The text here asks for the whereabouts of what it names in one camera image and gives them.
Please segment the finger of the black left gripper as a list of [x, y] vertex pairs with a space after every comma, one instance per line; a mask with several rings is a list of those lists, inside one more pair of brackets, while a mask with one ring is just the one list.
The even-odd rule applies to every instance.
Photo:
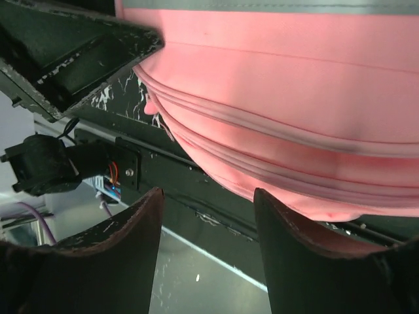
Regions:
[[114, 1], [2, 1], [1, 91], [54, 122], [163, 45], [118, 18]]

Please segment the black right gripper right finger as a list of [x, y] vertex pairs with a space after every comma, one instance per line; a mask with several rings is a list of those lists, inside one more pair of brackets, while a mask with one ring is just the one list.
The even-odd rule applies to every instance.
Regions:
[[418, 240], [390, 248], [338, 234], [266, 190], [253, 204], [273, 313], [417, 313]]

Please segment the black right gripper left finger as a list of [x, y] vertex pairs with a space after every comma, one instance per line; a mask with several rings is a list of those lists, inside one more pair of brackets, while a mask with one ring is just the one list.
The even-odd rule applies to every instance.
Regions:
[[53, 246], [1, 242], [2, 313], [147, 313], [164, 193]]

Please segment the pink student backpack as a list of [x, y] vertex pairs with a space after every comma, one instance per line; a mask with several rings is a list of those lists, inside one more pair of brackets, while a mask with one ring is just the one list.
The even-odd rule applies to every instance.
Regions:
[[417, 1], [117, 1], [147, 114], [216, 182], [327, 222], [418, 216]]

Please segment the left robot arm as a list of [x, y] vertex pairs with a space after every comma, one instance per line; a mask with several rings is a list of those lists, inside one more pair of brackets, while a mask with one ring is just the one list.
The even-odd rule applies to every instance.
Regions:
[[2, 1], [1, 91], [50, 122], [70, 118], [60, 135], [32, 135], [5, 150], [13, 190], [42, 196], [96, 175], [116, 177], [110, 144], [65, 145], [73, 113], [163, 45], [156, 30], [119, 19], [114, 1]]

